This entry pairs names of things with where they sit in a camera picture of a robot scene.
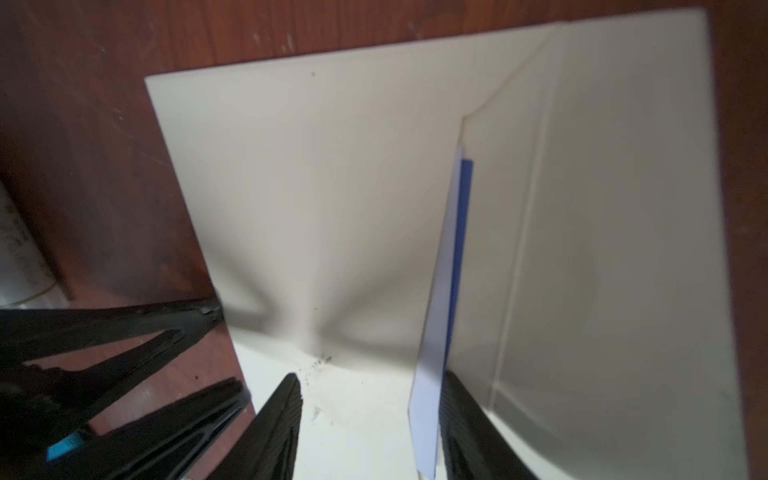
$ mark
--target white container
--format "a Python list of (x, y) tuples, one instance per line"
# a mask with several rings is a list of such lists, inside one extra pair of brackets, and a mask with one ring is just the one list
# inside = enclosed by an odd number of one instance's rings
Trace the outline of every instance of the white container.
[(0, 184), (0, 308), (65, 308), (67, 297)]

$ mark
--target reddish-brown table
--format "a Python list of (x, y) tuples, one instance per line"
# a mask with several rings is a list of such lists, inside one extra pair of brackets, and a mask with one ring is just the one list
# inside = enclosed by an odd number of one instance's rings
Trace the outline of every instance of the reddish-brown table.
[[(146, 75), (700, 5), (720, 125), (728, 255), (753, 478), (768, 478), (768, 4), (762, 0), (16, 0), (0, 5), (0, 180), (75, 306), (213, 290)], [(83, 368), (140, 339), (60, 356)], [(221, 327), (94, 420), (105, 432), (229, 376)], [(205, 478), (249, 411), (190, 471)]]

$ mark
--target open folder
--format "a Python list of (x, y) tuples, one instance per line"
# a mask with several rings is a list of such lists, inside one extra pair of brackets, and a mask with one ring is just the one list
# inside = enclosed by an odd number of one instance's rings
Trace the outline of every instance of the open folder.
[(460, 144), (449, 368), (528, 467), (746, 478), (703, 12), (147, 87), (253, 404), (300, 378), (294, 478), (417, 478), (407, 410)]

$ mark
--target wooden table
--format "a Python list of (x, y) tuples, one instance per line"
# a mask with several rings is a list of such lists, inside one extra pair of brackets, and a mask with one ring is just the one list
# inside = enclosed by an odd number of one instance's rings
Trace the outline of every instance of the wooden table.
[[(701, 5), (710, 14), (728, 254), (753, 478), (768, 478), (768, 4), (604, 0), (17, 0), (0, 5), (0, 179), (83, 307), (213, 290), (149, 74)], [(140, 339), (59, 356), (83, 368)], [(94, 420), (99, 432), (229, 376), (219, 328)], [(241, 416), (190, 472), (226, 454)]]

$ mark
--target wood grain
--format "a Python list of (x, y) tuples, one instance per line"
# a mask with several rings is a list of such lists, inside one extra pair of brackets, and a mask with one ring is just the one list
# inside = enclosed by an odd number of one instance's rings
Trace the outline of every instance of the wood grain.
[[(753, 478), (768, 478), (759, 455), (768, 451), (768, 6), (760, 0), (3, 2), (0, 180), (77, 305), (210, 295), (145, 76), (690, 5), (710, 16), (746, 439)], [(110, 348), (62, 362), (85, 365)], [(95, 424), (113, 428), (239, 374), (219, 329)], [(243, 418), (191, 478), (216, 465)]]

